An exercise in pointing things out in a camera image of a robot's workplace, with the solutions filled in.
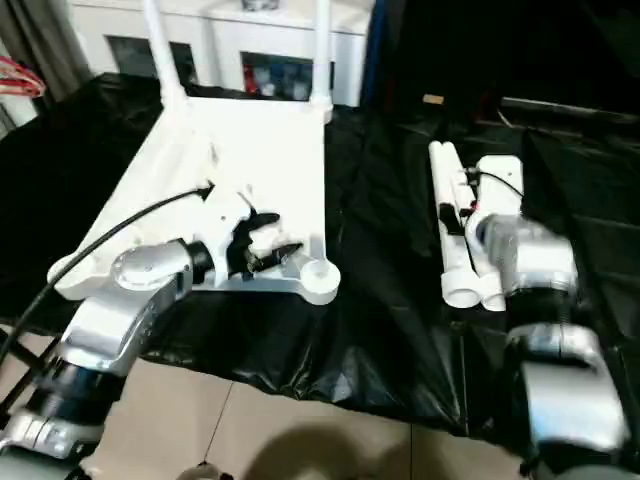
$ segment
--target red cable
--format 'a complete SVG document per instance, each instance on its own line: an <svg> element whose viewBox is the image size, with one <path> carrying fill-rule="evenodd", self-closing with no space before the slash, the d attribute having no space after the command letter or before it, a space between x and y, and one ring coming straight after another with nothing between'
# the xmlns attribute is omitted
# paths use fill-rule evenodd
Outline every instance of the red cable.
<svg viewBox="0 0 640 480"><path fill-rule="evenodd" d="M0 57L0 94L40 97L46 90L44 82L33 72L13 60Z"/></svg>

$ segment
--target white cylindrical part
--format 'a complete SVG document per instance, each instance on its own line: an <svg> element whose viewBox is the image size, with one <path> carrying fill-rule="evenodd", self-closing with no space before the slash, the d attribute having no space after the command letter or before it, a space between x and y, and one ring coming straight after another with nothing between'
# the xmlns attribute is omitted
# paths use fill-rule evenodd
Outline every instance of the white cylindrical part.
<svg viewBox="0 0 640 480"><path fill-rule="evenodd" d="M162 16L155 0L143 0L144 16L149 29L149 44L151 54L156 64L158 79L160 80L160 92L164 106L185 99L184 89L180 85L176 64L169 48L167 36L162 26Z"/></svg>
<svg viewBox="0 0 640 480"><path fill-rule="evenodd" d="M315 52L313 57L313 86L309 101L326 112L331 120L331 0L316 0Z"/></svg>
<svg viewBox="0 0 640 480"><path fill-rule="evenodd" d="M338 294L340 280L340 270L328 260L313 260L300 269L302 295L314 305L332 302Z"/></svg>
<svg viewBox="0 0 640 480"><path fill-rule="evenodd" d="M451 168L451 182L455 199L456 211L463 208L472 208L476 197L467 182L467 177L462 167L462 162L458 156L455 146L446 142L442 145L442 150L447 159L447 166ZM502 312L505 310L504 295L500 283L498 270L489 263L484 252L471 249L473 266L480 280L482 306L491 312Z"/></svg>
<svg viewBox="0 0 640 480"><path fill-rule="evenodd" d="M455 205L449 177L450 170L440 142L429 144L429 157L436 210L439 213L441 204ZM438 219L438 229L444 267L441 277L442 298L448 305L455 308L473 307L480 301L480 282L471 268L465 239L460 235L450 235L440 219Z"/></svg>

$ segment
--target black plastic sheet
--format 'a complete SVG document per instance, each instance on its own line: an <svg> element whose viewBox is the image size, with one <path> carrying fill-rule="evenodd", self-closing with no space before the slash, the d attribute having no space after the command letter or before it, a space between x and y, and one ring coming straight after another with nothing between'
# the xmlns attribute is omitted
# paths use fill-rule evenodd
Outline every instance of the black plastic sheet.
<svg viewBox="0 0 640 480"><path fill-rule="evenodd" d="M0 143L0 315L19 314L49 266L76 248L159 112L154 81L104 75ZM325 160L328 254L342 272L335 301L194 293L161 318L146 358L510 446L513 432L497 423L504 315L455 310L440 294L427 146L451 140L469 165L485 154L519 156L525 212L571 237L585 310L635 433L640 152L450 127L438 115L398 123L336 108ZM61 331L75 307L52 299L36 329Z"/></svg>

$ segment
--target black cable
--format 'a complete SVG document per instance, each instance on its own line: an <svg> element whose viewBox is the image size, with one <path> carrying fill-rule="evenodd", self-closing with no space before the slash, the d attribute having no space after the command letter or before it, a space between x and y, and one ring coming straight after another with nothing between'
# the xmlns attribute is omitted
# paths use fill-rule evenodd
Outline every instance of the black cable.
<svg viewBox="0 0 640 480"><path fill-rule="evenodd" d="M11 351L11 347L13 346L13 344L19 340L20 335L22 334L27 324L31 320L31 317L33 317L33 313L35 312L36 308L38 308L38 306L47 297L47 295L49 295L53 291L53 287L56 285L56 283L58 283L60 279L62 279L62 277L64 277L67 273L69 273L82 260L88 257L91 253L93 253L98 247L100 247L103 243L105 243L107 240L113 237L116 233L128 227L136 220L139 220L140 218L150 214L151 212L161 207L164 207L169 203L175 202L177 200L188 197L190 195L199 195L204 199L206 198L207 195L209 195L212 189L213 189L213 185L210 185L209 187L206 187L206 188L194 188L193 190L189 190L187 192L183 192L178 195L174 195L173 197L169 197L159 202L156 202L153 205L150 205L147 208L140 210L138 213L120 222L115 227L110 229L107 233L105 233L100 238L98 238L93 243L91 243L89 246L87 246L80 253L78 253L69 263L67 263L64 267L62 267L62 269L60 269L60 271L56 273L53 276L53 278L49 280L49 282L47 282L44 288L40 290L40 293L38 293L38 295L36 295L36 297L31 301L27 309L22 313L18 321L15 323L15 325L13 326L13 330L11 331L7 339L2 344L2 347L0 347L0 365L2 365L4 360L7 358L7 355Z"/></svg>
<svg viewBox="0 0 640 480"><path fill-rule="evenodd" d="M516 187L514 187L509 182L507 182L504 178L499 177L498 175L495 175L495 174L490 173L490 172L485 172L484 170L478 170L477 168L467 168L466 171L469 174L477 175L478 177L481 177L482 175L484 175L486 177L495 178L496 180L498 180L503 185L506 185L507 187L509 187L509 190L511 190L513 193L515 193L519 197L524 197L524 194L520 190L518 190Z"/></svg>
<svg viewBox="0 0 640 480"><path fill-rule="evenodd" d="M49 359L49 356L53 353L56 346L58 345L59 340L60 340L60 337L56 337L53 340L51 340L51 342L49 342L49 345L47 345L47 348L45 348L45 350L40 354L40 356L36 357L38 358L39 362L42 365L46 364L47 360ZM38 374L37 370L39 369L35 367L32 367L29 370L27 370L25 374L22 376L22 378L18 380L18 383L16 383L13 386L13 388L7 394L7 396L4 397L4 400L0 402L0 429L4 429L6 427L7 421L10 418L9 409L13 407L13 405L16 403L18 398L20 398L20 395L22 395L22 393L26 390L26 388L29 385L31 385L31 382Z"/></svg>
<svg viewBox="0 0 640 480"><path fill-rule="evenodd" d="M0 343L4 342L9 336L4 330L0 329ZM29 367L34 368L42 368L44 367L44 363L35 355L31 350L22 345L21 343L17 343L11 347L11 353L20 360L22 363L28 365Z"/></svg>

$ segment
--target cabinet door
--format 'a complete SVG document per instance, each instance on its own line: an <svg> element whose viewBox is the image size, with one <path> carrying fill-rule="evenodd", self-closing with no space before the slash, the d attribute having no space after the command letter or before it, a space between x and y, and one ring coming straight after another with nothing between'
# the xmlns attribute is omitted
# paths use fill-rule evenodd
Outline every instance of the cabinet door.
<svg viewBox="0 0 640 480"><path fill-rule="evenodd" d="M155 76L144 15L135 10L74 6L73 23L96 75L121 72ZM211 30L203 18L164 15L178 73L200 85L219 85Z"/></svg>
<svg viewBox="0 0 640 480"><path fill-rule="evenodd" d="M226 20L212 20L211 28L219 56L221 83L225 88L245 89L243 59L246 60L247 54L313 59L315 32L310 29ZM365 45L364 36L332 34L334 103L359 104Z"/></svg>

